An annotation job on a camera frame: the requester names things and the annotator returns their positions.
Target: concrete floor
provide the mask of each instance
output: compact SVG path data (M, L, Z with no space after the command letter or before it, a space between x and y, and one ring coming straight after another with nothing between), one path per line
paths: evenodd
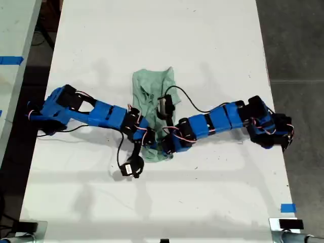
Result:
M324 236L324 1L257 0L257 5L275 111L290 115L296 128L284 156L297 217L304 220L305 232ZM22 94L33 92L42 99L51 59L47 43L31 48ZM35 80L33 73L40 73ZM25 179L32 151L26 156ZM6 153L11 160L14 156L14 149ZM8 200L15 206L8 214L19 216L23 191L23 185L11 189Z

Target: white table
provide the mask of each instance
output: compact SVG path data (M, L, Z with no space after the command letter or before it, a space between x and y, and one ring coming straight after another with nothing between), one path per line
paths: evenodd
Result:
M71 84L125 107L133 72L169 66L201 109L254 95L273 108L254 0L65 0L47 95ZM179 94L177 119L196 114ZM139 179L121 178L115 131L39 138L21 219L48 221L46 242L272 242L268 218L294 216L280 212L292 202L281 148L243 137L207 138Z
M7 147L41 0L0 0L0 56L23 57L0 65L0 167Z

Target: gray floor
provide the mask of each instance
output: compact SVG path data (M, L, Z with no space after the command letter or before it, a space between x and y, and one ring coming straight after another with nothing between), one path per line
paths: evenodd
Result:
M284 156L297 216L307 233L324 236L324 1L257 4L275 110L296 128ZM34 46L28 65L49 66L51 58L46 43Z

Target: green cloth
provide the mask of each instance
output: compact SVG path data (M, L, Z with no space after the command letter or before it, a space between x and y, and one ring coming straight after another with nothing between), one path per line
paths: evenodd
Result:
M163 96L166 89L175 85L173 68L169 67L166 71L157 72L141 69L133 74L133 106L142 112L147 119L149 126L155 129L155 139L159 141L166 133L162 130L166 121L160 120L156 116L156 108L159 106L159 97ZM177 89L169 89L173 104L181 100L177 94ZM142 154L145 159L158 162L171 156L164 156L160 147L151 149L144 147Z

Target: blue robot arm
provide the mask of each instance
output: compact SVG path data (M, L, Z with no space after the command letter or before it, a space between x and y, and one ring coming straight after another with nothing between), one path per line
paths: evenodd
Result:
M284 151L293 138L291 118L272 112L259 96L249 99L247 105L243 101L224 103L205 114L182 118L175 126L170 119L174 111L171 97L165 95L163 99L160 108L163 113L159 112L159 117L167 120L169 129L161 141L166 154L187 151L201 138L243 127L247 128L252 142L267 149L278 144Z
M79 111L83 102L93 106L89 112ZM141 145L154 145L155 132L148 126L148 121L139 110L124 109L96 100L88 94L77 91L70 85L55 89L44 102L41 109L29 106L28 118L39 130L47 135L64 131L71 119L89 126L114 129L127 135L134 143L134 150L127 163L118 166L123 175L138 175L142 172L144 161L139 156Z

